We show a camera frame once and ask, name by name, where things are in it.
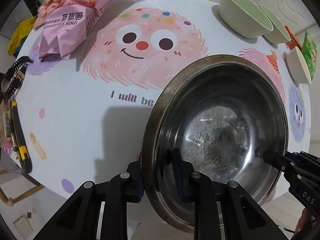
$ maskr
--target watch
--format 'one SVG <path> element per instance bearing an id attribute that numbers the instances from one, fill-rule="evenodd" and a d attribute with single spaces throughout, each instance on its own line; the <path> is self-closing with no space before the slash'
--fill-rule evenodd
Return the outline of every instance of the watch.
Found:
<path id="1" fill-rule="evenodd" d="M 28 63 L 32 62 L 28 56 L 22 56 L 8 69 L 1 82 L 0 102 L 3 98 L 10 99 L 20 87 L 24 80 Z"/>

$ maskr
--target cartoon smile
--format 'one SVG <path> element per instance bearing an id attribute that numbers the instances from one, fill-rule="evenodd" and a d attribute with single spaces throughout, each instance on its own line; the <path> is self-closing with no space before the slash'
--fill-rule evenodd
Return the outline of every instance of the cartoon smile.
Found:
<path id="1" fill-rule="evenodd" d="M 132 55 L 130 55 L 130 54 L 128 54 L 128 53 L 126 53 L 126 52 L 124 51 L 125 49 L 126 49 L 126 48 L 121 49 L 121 52 L 123 52 L 124 54 L 128 55 L 129 57 L 139 58 L 139 59 L 144 59 L 143 57 L 135 57 L 135 56 L 132 56 Z"/>

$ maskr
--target chair leg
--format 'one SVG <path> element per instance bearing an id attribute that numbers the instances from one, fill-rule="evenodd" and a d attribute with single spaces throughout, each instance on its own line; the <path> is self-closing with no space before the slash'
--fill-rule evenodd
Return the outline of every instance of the chair leg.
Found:
<path id="1" fill-rule="evenodd" d="M 21 173 L 21 175 L 22 175 L 23 177 L 25 177 L 27 180 L 29 180 L 33 185 L 36 185 L 36 186 L 41 185 L 38 181 L 36 181 L 36 180 L 35 180 L 33 177 L 31 177 L 30 175 L 24 174 L 24 173 Z"/>
<path id="2" fill-rule="evenodd" d="M 9 171 L 7 171 L 7 170 L 0 171 L 0 175 L 7 174 L 7 173 L 9 173 Z"/>
<path id="3" fill-rule="evenodd" d="M 38 185 L 38 186 L 35 186 L 34 188 L 32 189 L 29 189 L 28 191 L 26 191 L 25 193 L 21 194 L 19 197 L 16 197 L 13 199 L 13 203 L 17 203 L 31 195 L 33 195 L 34 193 L 38 192 L 39 190 L 43 189 L 44 186 L 43 185 Z"/>
<path id="4" fill-rule="evenodd" d="M 8 207 L 12 207 L 14 202 L 12 198 L 8 198 L 4 192 L 2 191 L 2 189 L 0 188 L 0 200 L 7 205 Z"/>

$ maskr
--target person's hand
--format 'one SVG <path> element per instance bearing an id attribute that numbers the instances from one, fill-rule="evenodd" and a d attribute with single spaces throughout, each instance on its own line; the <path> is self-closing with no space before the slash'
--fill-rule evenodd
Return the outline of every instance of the person's hand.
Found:
<path id="1" fill-rule="evenodd" d="M 299 232 L 301 231 L 301 229 L 303 229 L 303 227 L 305 226 L 306 223 L 308 223 L 308 221 L 311 219 L 311 221 L 315 221 L 315 217 L 311 215 L 311 213 L 308 211 L 308 209 L 304 208 L 302 210 L 302 215 L 299 218 L 298 224 L 296 226 L 295 231 Z"/>

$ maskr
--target black watch strap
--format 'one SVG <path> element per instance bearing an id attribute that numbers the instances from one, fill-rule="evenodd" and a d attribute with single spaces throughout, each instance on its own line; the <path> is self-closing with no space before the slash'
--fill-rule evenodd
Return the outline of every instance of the black watch strap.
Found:
<path id="1" fill-rule="evenodd" d="M 32 60 L 28 56 L 22 56 L 8 69 L 2 82 L 9 82 L 10 85 L 6 91 L 1 90 L 1 100 L 2 98 L 9 99 L 20 87 L 22 81 L 24 80 L 28 63 L 32 63 Z"/>

